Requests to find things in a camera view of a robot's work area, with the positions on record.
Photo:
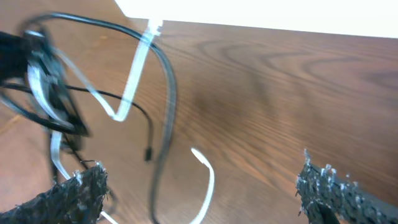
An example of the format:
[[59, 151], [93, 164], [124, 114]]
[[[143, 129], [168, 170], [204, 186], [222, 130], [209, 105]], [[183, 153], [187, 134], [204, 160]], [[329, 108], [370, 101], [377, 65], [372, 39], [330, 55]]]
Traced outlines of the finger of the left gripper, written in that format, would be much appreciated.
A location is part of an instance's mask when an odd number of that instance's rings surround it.
[[1, 81], [25, 76], [31, 39], [26, 32], [18, 36], [1, 31]]

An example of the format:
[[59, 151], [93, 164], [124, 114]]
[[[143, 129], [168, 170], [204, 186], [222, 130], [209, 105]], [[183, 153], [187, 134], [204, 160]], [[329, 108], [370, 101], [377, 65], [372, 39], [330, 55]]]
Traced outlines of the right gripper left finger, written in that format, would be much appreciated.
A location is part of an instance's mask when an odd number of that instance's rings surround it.
[[76, 172], [47, 192], [1, 214], [2, 224], [96, 223], [107, 194], [108, 174], [102, 165]]

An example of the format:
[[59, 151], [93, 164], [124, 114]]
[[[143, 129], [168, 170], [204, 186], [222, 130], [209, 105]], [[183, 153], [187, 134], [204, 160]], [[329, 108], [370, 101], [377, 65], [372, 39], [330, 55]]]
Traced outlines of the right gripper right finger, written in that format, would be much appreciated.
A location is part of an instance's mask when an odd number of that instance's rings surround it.
[[304, 150], [304, 164], [296, 180], [296, 194], [301, 197], [299, 213], [309, 223], [367, 223], [397, 224], [397, 207], [361, 190], [349, 175], [337, 177], [336, 169], [327, 164], [312, 164], [308, 150]]

